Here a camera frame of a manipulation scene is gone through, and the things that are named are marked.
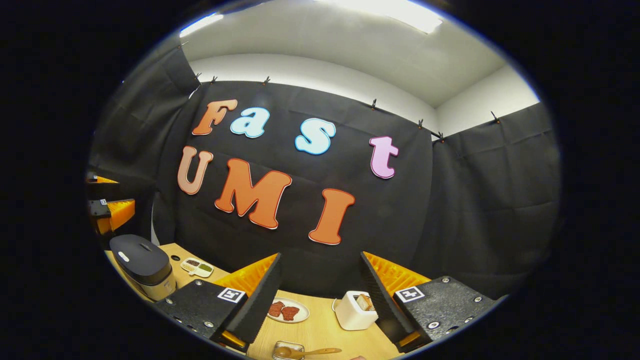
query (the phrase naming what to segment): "rice cooker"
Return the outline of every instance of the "rice cooker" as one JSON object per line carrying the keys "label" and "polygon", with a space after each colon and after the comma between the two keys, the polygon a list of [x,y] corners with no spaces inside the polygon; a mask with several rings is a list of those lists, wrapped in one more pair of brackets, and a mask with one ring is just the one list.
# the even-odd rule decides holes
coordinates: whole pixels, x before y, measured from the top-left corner
{"label": "rice cooker", "polygon": [[158,301],[171,295],[177,283],[169,256],[151,241],[133,234],[109,241],[116,262],[135,287]]}

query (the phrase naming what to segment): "black backdrop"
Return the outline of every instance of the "black backdrop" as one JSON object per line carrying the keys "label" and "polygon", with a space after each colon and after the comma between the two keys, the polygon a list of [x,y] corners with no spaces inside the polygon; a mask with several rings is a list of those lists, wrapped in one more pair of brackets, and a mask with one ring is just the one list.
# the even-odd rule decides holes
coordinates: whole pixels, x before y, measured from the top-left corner
{"label": "black backdrop", "polygon": [[412,267],[497,299],[547,256],[560,152],[539,102],[433,142],[431,199]]}
{"label": "black backdrop", "polygon": [[[551,119],[541,103],[432,144],[428,130],[413,122],[326,92],[248,81],[200,84],[178,45],[177,36],[170,37],[134,69],[95,134],[91,168],[126,184],[128,197],[137,200],[135,221],[118,233],[150,238],[153,208],[160,244],[176,242],[228,272],[281,252],[282,289],[324,297],[364,288],[357,271],[363,250],[428,277],[453,276],[494,299],[513,291],[548,255],[561,180]],[[229,99],[237,108],[210,134],[191,134],[207,104]],[[270,112],[264,134],[232,133],[230,124],[251,107]],[[336,125],[324,154],[294,146],[309,118]],[[390,136],[399,148],[389,159],[396,170],[390,179],[370,169],[369,139],[377,136]],[[185,145],[214,155],[195,195],[177,185]],[[271,170],[292,177],[278,207],[278,229],[215,207],[231,158],[250,164],[254,185]],[[198,156],[191,160],[189,179],[198,162]],[[335,246],[308,239],[326,188],[356,199]]]}
{"label": "black backdrop", "polygon": [[[237,99],[237,108],[212,125],[211,134],[191,134],[209,102],[228,99]],[[247,138],[232,133],[231,122],[243,109],[256,106],[270,112],[264,134]],[[311,155],[294,146],[300,124],[309,118],[336,125],[336,135],[324,154]],[[390,136],[399,148],[399,155],[389,159],[389,166],[396,170],[390,179],[371,172],[369,139],[377,136]],[[364,287],[357,270],[362,250],[410,265],[429,199],[430,138],[426,129],[413,122],[326,92],[245,81],[203,83],[180,114],[161,154],[154,203],[158,240],[177,242],[230,272],[281,252],[284,290],[340,297],[347,290]],[[195,195],[177,186],[185,145],[214,155]],[[228,214],[214,206],[227,180],[230,158],[250,164],[254,185],[271,170],[292,177],[280,200],[277,229],[262,228],[246,215]],[[197,156],[192,159],[189,179],[195,176],[198,161]],[[308,238],[323,212],[322,191],[327,188],[356,199],[339,230],[342,242],[331,246]]]}

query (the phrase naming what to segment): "orange letter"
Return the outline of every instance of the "orange letter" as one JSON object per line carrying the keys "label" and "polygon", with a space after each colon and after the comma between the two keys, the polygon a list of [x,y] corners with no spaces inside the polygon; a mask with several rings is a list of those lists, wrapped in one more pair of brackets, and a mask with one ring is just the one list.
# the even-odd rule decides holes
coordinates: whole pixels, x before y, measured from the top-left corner
{"label": "orange letter", "polygon": [[229,111],[233,111],[238,106],[237,100],[212,101],[207,104],[207,112],[202,115],[199,125],[193,130],[194,135],[208,135],[211,133],[211,122],[218,125]]}
{"label": "orange letter", "polygon": [[350,193],[336,189],[324,189],[322,196],[324,197],[324,209],[316,230],[309,233],[309,238],[327,245],[338,245],[342,241],[338,230],[342,224],[344,213],[348,206],[355,204],[356,198]]}
{"label": "orange letter", "polygon": [[291,176],[272,170],[253,186],[249,163],[240,159],[229,159],[227,165],[229,175],[220,199],[215,202],[216,208],[226,213],[233,212],[231,199],[235,194],[238,215],[243,217],[253,204],[258,202],[253,213],[249,214],[249,220],[267,229],[276,229],[276,212],[284,188],[291,185]]}
{"label": "orange letter", "polygon": [[190,183],[187,179],[187,173],[189,172],[189,165],[191,159],[196,155],[197,150],[194,147],[185,146],[182,149],[182,160],[180,161],[180,167],[178,168],[178,186],[183,192],[193,195],[200,190],[202,185],[202,179],[204,178],[204,172],[207,170],[207,164],[213,160],[213,154],[208,151],[200,151],[200,162],[198,163],[198,170],[196,170],[196,177],[193,182]]}

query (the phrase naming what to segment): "wooden spoon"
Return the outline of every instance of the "wooden spoon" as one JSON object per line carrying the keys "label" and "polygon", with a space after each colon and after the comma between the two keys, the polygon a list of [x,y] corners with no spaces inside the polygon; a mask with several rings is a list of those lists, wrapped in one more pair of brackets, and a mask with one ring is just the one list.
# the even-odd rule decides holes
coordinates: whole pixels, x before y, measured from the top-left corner
{"label": "wooden spoon", "polygon": [[321,348],[319,350],[302,352],[294,350],[290,347],[278,347],[275,351],[275,354],[280,357],[288,357],[289,359],[301,359],[303,356],[307,355],[320,355],[320,354],[332,354],[334,352],[341,352],[342,349],[329,347],[329,348]]}

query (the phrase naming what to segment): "black rice cooker lid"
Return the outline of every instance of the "black rice cooker lid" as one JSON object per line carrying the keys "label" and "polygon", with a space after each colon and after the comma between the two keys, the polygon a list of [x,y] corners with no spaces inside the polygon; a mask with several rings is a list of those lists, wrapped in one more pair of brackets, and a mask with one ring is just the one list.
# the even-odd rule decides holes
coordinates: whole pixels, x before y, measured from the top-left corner
{"label": "black rice cooker lid", "polygon": [[171,273],[167,254],[141,236],[115,236],[109,241],[109,247],[120,267],[141,284],[159,284]]}

